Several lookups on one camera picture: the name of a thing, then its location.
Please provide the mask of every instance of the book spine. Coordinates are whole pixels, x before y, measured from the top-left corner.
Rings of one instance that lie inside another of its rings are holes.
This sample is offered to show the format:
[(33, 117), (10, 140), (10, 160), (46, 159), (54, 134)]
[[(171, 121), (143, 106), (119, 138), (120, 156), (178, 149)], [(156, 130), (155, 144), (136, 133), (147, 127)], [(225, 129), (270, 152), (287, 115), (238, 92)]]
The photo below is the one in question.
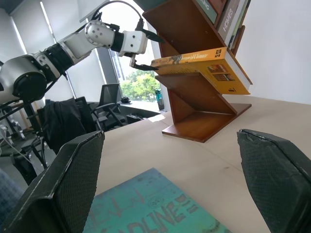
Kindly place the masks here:
[(236, 26), (235, 26), (235, 29), (234, 29), (234, 31), (233, 31), (233, 34), (232, 34), (232, 36), (231, 36), (231, 39), (230, 39), (230, 42), (229, 42), (229, 45), (228, 45), (228, 47), (229, 47), (230, 49), (232, 48), (232, 44), (233, 44), (233, 42), (234, 42), (234, 40), (235, 40), (235, 37), (237, 36), (238, 29), (239, 29), (240, 26), (241, 26), (240, 23), (241, 23), (241, 20), (242, 20), (242, 18), (243, 18), (243, 16), (244, 16), (244, 12), (245, 12), (245, 10), (246, 10), (246, 6), (248, 5), (248, 3), (249, 3), (249, 0), (245, 0), (245, 3), (244, 3), (244, 6), (243, 6), (243, 8), (242, 8), (242, 11), (241, 11), (241, 13), (240, 13), (238, 22), (237, 22), (237, 24), (236, 24)]
[(196, 1), (198, 2), (202, 10), (205, 12), (205, 14), (208, 16), (210, 21), (212, 21), (212, 23), (215, 23), (217, 18), (217, 12), (214, 10), (209, 1), (208, 0), (196, 0)]
[(219, 23), (218, 33), (225, 41), (240, 0), (228, 0), (227, 7)]
[(221, 60), (225, 58), (227, 47), (217, 48), (212, 50), (205, 50), (199, 52), (186, 53), (172, 57), (165, 57), (153, 60), (151, 66), (161, 67), (167, 65), (178, 65), (184, 63), (204, 62)]
[(244, 3), (245, 3), (245, 0), (240, 0), (240, 3), (239, 3), (239, 6), (237, 8), (237, 11), (235, 12), (235, 15), (233, 17), (233, 20), (231, 22), (231, 26), (228, 30), (228, 34), (227, 34), (227, 37), (225, 39), (225, 44), (228, 46), (229, 45), (229, 42), (230, 42), (230, 39), (231, 39), (231, 36), (233, 34), (233, 31), (235, 29), (235, 26), (237, 25), (237, 22), (238, 22), (238, 19), (240, 17), (240, 13), (242, 11), (242, 8), (244, 6)]
[(215, 11), (218, 14), (221, 14), (222, 12), (222, 1), (221, 0), (209, 0), (210, 4), (212, 5), (212, 7), (215, 9)]

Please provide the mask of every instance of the teal book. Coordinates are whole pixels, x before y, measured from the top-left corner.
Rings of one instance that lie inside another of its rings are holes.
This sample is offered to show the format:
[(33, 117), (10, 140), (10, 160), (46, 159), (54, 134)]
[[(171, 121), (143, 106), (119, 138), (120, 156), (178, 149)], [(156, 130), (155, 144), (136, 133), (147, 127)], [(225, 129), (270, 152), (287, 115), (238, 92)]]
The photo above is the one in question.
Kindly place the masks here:
[(231, 233), (152, 168), (92, 203), (84, 233)]

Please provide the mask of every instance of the tree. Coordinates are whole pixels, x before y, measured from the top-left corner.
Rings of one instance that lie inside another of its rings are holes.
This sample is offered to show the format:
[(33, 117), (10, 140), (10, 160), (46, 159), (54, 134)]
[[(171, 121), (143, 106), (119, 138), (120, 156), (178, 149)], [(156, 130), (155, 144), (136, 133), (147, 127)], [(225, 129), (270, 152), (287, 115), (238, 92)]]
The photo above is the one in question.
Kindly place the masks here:
[(159, 88), (160, 83), (155, 79), (153, 71), (137, 70), (121, 83), (123, 96), (131, 100), (154, 102), (156, 101), (155, 90)]
[(144, 75), (144, 74), (150, 74), (151, 77), (153, 77), (153, 78), (156, 76), (154, 71), (143, 71), (143, 70), (137, 69), (135, 72), (132, 72), (131, 74), (129, 74), (126, 77), (126, 80), (130, 80), (132, 82), (136, 82), (137, 81), (137, 77), (141, 76), (141, 75)]

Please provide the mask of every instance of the black office chair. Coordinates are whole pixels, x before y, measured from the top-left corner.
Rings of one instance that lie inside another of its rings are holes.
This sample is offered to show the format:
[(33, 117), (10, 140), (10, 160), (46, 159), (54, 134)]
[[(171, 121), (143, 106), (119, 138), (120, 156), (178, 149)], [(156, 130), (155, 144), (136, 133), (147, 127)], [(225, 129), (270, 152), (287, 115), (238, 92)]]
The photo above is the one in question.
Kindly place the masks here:
[(124, 126), (125, 117), (120, 114), (118, 104), (119, 83), (106, 84), (102, 86), (101, 98), (99, 105), (92, 110), (98, 121), (103, 124), (105, 130), (112, 129), (116, 126)]
[(92, 117), (91, 109), (87, 104), (85, 97), (76, 99), (79, 112), (81, 114), (81, 122), (87, 133), (91, 133), (97, 130), (102, 130), (99, 120)]

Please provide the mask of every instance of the book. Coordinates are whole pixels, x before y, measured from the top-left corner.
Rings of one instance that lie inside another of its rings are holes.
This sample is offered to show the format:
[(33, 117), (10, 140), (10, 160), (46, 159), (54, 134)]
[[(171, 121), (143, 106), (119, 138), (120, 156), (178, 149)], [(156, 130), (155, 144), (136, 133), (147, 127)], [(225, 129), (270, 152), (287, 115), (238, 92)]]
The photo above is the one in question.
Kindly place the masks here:
[(167, 0), (134, 0), (134, 2), (143, 10), (149, 11), (165, 3)]
[(159, 75), (200, 72), (221, 94), (249, 95), (252, 82), (227, 47), (153, 60)]
[(212, 5), (209, 3), (209, 1), (208, 0), (196, 0), (196, 1), (203, 9), (205, 14), (208, 16), (210, 21), (212, 21), (212, 23), (215, 23), (218, 14), (216, 13)]
[(209, 2), (218, 14), (222, 13), (224, 0), (209, 0)]
[(92, 203), (84, 233), (231, 233), (152, 168)]
[(245, 12), (246, 7), (247, 7), (247, 5), (249, 4), (249, 2), (250, 2), (250, 0), (245, 0), (245, 2), (244, 2), (244, 6), (243, 6), (243, 8), (242, 8), (242, 10), (241, 10), (239, 19), (238, 19), (238, 21), (237, 21), (237, 23), (236, 23), (236, 26), (235, 26), (234, 30), (233, 30), (233, 33), (232, 33), (232, 36), (231, 36), (231, 39), (230, 39), (230, 42), (229, 42), (229, 45), (228, 45), (228, 47), (229, 47), (230, 49), (233, 49), (233, 47), (232, 47), (233, 42), (234, 42), (234, 40), (235, 40), (235, 38), (236, 38), (236, 36), (237, 36), (238, 29), (242, 26), (242, 25), (240, 25), (240, 24), (241, 24), (241, 20), (242, 20), (242, 18), (243, 18), (243, 16), (244, 16), (244, 12)]
[(225, 41), (240, 0), (227, 0), (225, 12), (218, 23), (218, 33)]
[(228, 30), (228, 34), (225, 38), (225, 44), (228, 46), (229, 43), (230, 43), (230, 39), (231, 39), (231, 36), (233, 34), (233, 31), (237, 25), (237, 22), (238, 22), (238, 19), (240, 17), (240, 14), (241, 14), (241, 11), (243, 9), (243, 6), (244, 6), (244, 3), (245, 3), (246, 0), (240, 0), (239, 2), (239, 5), (238, 5), (238, 8), (237, 8), (237, 11), (235, 12), (235, 15), (232, 19), (232, 22), (231, 22), (231, 25), (229, 27), (229, 30)]
[(239, 28), (239, 30), (238, 30), (238, 32), (237, 32), (237, 35), (236, 35), (236, 38), (235, 38), (235, 40), (234, 40), (234, 42), (233, 42), (233, 44), (232, 44), (232, 49), (231, 49), (231, 51), (232, 51), (232, 53), (233, 53), (234, 55), (236, 55), (237, 52), (238, 52), (238, 48), (239, 48), (240, 43), (241, 43), (241, 41), (242, 41), (242, 36), (243, 36), (243, 34), (244, 34), (244, 31), (245, 31), (245, 26), (242, 25), (242, 26)]

